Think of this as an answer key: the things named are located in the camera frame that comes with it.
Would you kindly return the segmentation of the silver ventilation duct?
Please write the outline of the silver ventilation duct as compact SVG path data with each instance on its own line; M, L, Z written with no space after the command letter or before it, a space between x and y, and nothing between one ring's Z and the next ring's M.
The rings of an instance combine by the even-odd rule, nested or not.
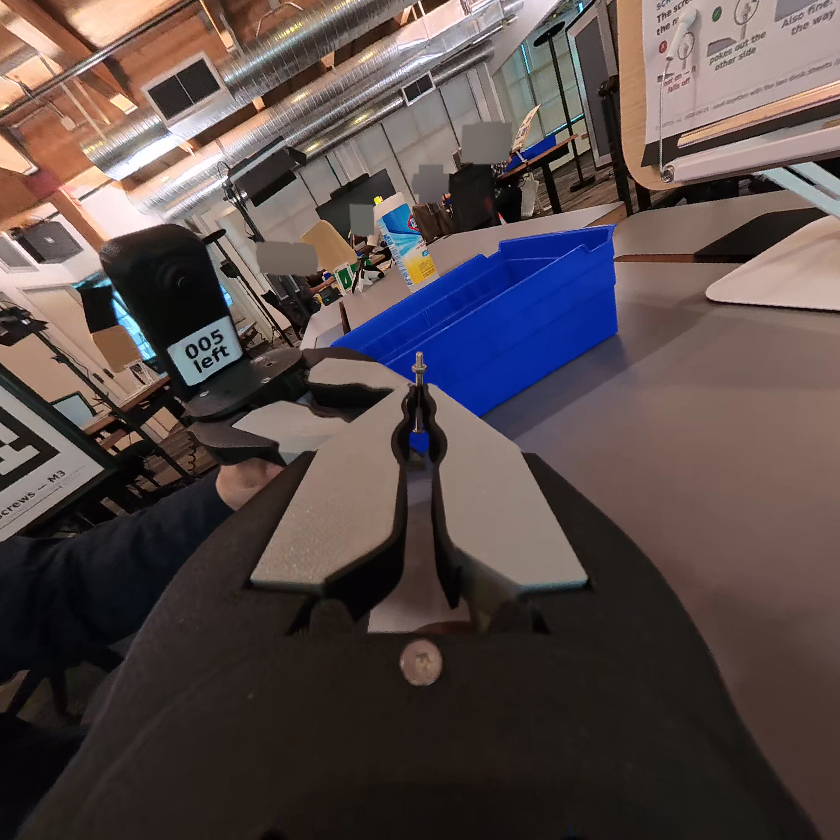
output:
M405 7L408 2L314 2L248 45L239 56L213 63L227 84L233 103L209 108L194 120L167 128L143 95L148 103L145 108L82 145L82 153L100 172L120 181L315 67L321 59L369 34ZM504 28L510 14L503 2L445 2L366 46L318 79L345 72L352 60L361 62L362 77L395 67L429 48L433 39L439 37L449 45L472 43Z
M226 132L190 160L175 164L134 189L128 194L129 201L142 214L167 221L201 212L202 207L222 199L226 176L265 148L278 144L299 149L370 102L488 39L484 35L472 43L449 45L443 37L435 38L429 48L366 77L361 75L361 62L353 59L345 72L334 72L307 84Z

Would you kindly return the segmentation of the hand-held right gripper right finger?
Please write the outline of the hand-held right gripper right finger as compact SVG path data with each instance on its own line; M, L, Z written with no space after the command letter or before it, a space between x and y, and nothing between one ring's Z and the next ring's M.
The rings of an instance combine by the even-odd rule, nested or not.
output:
M478 610L586 586L588 575L520 447L435 385L423 387L437 576Z

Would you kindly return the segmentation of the large white air vent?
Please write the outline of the large white air vent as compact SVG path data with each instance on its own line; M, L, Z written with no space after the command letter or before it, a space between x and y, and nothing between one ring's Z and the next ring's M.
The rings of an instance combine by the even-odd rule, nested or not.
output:
M167 128L234 102L228 85L204 51L147 81L141 90Z

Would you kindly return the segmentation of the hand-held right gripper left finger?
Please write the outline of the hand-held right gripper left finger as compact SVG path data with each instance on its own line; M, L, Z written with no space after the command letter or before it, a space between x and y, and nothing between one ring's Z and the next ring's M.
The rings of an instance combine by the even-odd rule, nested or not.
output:
M353 617L395 589L414 396L400 385L319 447L250 576L256 589L340 601Z

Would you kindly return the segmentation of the black monitor screen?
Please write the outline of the black monitor screen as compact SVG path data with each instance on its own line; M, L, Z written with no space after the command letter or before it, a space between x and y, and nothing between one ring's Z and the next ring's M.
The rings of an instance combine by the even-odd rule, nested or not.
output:
M316 208L319 218L330 223L342 236L351 232L352 206L370 206L375 198L386 199L396 193L391 178L386 170L372 175L361 175L340 186L330 194L330 198Z

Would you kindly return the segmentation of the disinfecting wipes canister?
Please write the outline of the disinfecting wipes canister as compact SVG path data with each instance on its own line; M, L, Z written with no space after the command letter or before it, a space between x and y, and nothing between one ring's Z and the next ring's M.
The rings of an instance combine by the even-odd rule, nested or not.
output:
M374 222L392 255L410 293L438 278L427 243L413 209L400 192L374 198Z

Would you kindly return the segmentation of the black white marker poster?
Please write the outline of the black white marker poster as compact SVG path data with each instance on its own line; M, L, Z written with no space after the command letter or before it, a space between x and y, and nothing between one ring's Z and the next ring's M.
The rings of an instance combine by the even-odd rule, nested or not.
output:
M116 473L111 456L2 367L1 540L91 499Z

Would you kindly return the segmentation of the blue plastic bin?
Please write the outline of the blue plastic bin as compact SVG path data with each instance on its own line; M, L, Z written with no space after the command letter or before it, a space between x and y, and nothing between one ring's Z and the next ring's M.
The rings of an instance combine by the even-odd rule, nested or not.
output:
M504 240L332 342L426 378L518 439L627 366L613 224Z

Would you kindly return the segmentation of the black rectangular pad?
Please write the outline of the black rectangular pad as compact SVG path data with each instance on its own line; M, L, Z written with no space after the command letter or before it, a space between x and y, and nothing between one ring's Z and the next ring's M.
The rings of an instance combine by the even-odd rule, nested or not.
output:
M693 260L700 264L742 265L825 216L814 207L765 213L701 248Z

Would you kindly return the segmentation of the white document stand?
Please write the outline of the white document stand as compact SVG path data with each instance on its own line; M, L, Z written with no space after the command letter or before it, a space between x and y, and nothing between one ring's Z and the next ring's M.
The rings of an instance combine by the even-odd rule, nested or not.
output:
M734 305L838 312L838 215L807 202L826 216L714 283L707 298Z

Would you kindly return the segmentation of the person's left hand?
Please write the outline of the person's left hand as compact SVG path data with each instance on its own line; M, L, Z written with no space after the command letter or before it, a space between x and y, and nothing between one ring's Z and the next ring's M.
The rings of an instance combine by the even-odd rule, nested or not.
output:
M223 465L217 472L215 489L220 500L232 511L237 511L283 469L283 466L262 458L249 458L236 465Z

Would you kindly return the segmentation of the black studio light panel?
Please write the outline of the black studio light panel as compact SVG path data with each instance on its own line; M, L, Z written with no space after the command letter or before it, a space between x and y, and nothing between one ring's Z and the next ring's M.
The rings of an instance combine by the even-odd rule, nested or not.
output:
M308 156L279 138L229 169L224 196L229 202L259 206L296 180Z

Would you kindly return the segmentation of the silver-framed dark panel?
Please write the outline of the silver-framed dark panel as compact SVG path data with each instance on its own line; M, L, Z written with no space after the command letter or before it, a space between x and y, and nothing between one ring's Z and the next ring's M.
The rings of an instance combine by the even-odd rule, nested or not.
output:
M598 90L617 69L607 66L608 50L602 42L598 18L595 2L591 2L565 33L594 166L600 170L612 164L612 157Z

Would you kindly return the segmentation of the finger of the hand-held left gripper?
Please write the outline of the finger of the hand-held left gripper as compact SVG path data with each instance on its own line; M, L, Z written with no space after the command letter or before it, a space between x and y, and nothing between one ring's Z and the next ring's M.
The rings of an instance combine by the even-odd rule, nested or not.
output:
M405 395L408 380L374 361L325 358L308 373L311 399L320 407L362 412L396 392Z
M317 450L355 418L352 413L324 410L315 404L274 402L235 419L232 428L273 442L281 460L293 461Z

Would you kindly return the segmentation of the printed instruction sheet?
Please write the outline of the printed instruction sheet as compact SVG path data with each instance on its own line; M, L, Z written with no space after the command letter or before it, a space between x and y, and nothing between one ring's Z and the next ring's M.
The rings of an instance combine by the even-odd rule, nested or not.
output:
M839 78L838 1L643 1L647 141Z

